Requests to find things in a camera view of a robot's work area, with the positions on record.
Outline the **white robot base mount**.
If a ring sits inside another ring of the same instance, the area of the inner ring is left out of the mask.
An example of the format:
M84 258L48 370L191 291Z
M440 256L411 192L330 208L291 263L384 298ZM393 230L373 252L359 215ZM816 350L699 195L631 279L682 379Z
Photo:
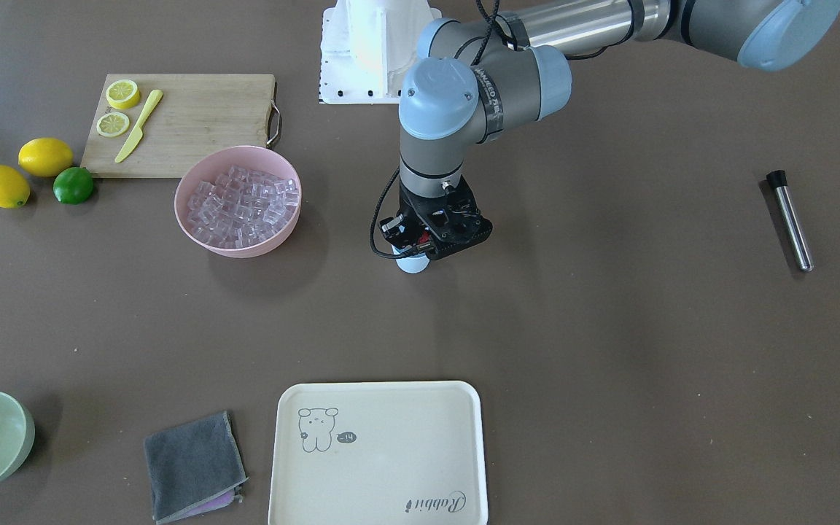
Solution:
M319 102L399 103L420 34L440 17L427 1L337 1L325 9Z

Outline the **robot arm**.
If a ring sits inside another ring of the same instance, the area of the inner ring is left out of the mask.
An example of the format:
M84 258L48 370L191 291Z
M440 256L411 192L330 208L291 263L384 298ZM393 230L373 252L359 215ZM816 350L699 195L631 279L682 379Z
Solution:
M375 219L391 260L439 260L484 242L492 223L464 179L472 145L539 122L572 93L570 63L628 41L671 39L747 69L801 60L840 1L556 1L495 4L482 21L442 17L422 30L399 102L399 211Z

